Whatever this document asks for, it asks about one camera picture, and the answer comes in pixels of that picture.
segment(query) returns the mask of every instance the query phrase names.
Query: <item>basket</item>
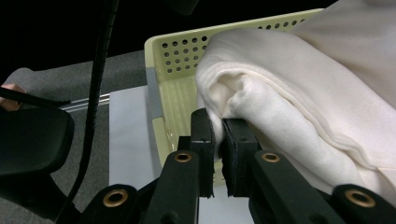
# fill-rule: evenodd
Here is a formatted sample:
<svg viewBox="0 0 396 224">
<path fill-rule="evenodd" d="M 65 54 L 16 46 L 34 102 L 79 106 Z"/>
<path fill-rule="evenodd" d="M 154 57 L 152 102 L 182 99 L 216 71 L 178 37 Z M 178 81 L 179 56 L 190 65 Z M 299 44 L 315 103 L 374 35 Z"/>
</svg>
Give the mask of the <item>basket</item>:
<svg viewBox="0 0 396 224">
<path fill-rule="evenodd" d="M 148 39 L 144 47 L 148 97 L 161 165 L 177 150 L 179 137 L 191 135 L 191 113 L 197 109 L 194 76 L 210 36 L 238 27 L 287 32 L 321 10 L 227 23 Z M 221 167 L 220 161 L 215 162 L 214 186 L 225 183 Z"/>
</svg>

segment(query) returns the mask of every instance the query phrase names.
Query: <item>black cable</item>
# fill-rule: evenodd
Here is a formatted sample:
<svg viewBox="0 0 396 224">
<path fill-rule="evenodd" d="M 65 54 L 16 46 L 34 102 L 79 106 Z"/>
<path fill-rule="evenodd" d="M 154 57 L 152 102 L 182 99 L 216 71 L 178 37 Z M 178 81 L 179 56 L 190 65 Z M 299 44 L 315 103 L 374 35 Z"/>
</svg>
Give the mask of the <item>black cable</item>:
<svg viewBox="0 0 396 224">
<path fill-rule="evenodd" d="M 119 0 L 104 1 L 104 13 L 101 18 L 102 22 L 99 28 L 99 38 L 96 46 L 95 58 L 92 65 L 90 97 L 88 102 L 84 143 L 79 163 L 78 176 L 66 198 L 66 201 L 64 202 L 60 213 L 55 220 L 55 223 L 62 223 L 64 216 L 67 215 L 67 208 L 73 202 L 90 163 L 92 141 L 95 130 L 96 112 L 99 105 L 100 91 L 102 86 L 103 73 L 105 70 L 108 45 L 110 42 L 111 32 L 113 29 L 118 5 Z"/>
</svg>

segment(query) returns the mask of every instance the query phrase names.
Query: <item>white sheet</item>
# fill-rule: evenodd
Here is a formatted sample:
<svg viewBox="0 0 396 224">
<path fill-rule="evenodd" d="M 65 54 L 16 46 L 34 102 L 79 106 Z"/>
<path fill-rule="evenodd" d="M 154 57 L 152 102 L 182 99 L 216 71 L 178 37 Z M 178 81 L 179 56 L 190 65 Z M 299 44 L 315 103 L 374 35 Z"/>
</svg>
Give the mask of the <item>white sheet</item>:
<svg viewBox="0 0 396 224">
<path fill-rule="evenodd" d="M 196 84 L 218 142 L 222 118 L 246 119 L 259 142 L 284 153 L 314 187 L 331 193 L 353 183 L 396 204 L 395 109 L 300 37 L 252 28 L 218 33 Z"/>
</svg>

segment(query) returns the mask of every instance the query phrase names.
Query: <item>gray carpet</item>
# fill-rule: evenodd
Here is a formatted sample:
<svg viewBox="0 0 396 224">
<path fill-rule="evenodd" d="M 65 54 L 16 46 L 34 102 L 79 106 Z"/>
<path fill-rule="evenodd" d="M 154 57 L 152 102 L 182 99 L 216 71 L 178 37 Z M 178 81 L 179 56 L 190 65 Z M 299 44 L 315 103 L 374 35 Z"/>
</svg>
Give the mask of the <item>gray carpet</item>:
<svg viewBox="0 0 396 224">
<path fill-rule="evenodd" d="M 15 83 L 28 93 L 45 99 L 64 101 L 81 100 L 89 97 L 92 62 L 71 64 L 45 71 L 28 68 L 16 70 L 6 83 Z M 144 51 L 131 52 L 106 60 L 101 94 L 146 85 Z M 90 165 L 74 204 L 83 211 L 101 189 L 108 186 L 108 111 L 100 105 L 97 112 L 95 135 Z M 81 156 L 86 109 L 70 112 L 76 123 L 75 135 L 65 165 L 51 174 L 54 181 L 67 195 L 76 179 Z M 0 199 L 1 224 L 50 224 L 49 220 L 32 214 L 26 209 Z"/>
</svg>

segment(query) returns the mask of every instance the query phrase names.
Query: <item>laundry basket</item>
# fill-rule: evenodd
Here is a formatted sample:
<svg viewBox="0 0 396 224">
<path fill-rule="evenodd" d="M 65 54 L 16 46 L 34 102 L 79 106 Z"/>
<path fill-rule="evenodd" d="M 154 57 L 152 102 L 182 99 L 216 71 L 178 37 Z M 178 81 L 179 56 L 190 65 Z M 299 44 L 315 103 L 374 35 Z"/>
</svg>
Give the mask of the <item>laundry basket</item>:
<svg viewBox="0 0 396 224">
<path fill-rule="evenodd" d="M 191 113 L 197 109 L 194 76 L 210 36 L 237 27 L 287 32 L 321 10 L 227 23 L 148 39 L 145 43 L 148 97 L 161 164 L 169 153 L 177 150 L 180 136 L 191 135 Z M 215 162 L 214 186 L 225 183 L 221 167 L 220 161 Z"/>
</svg>

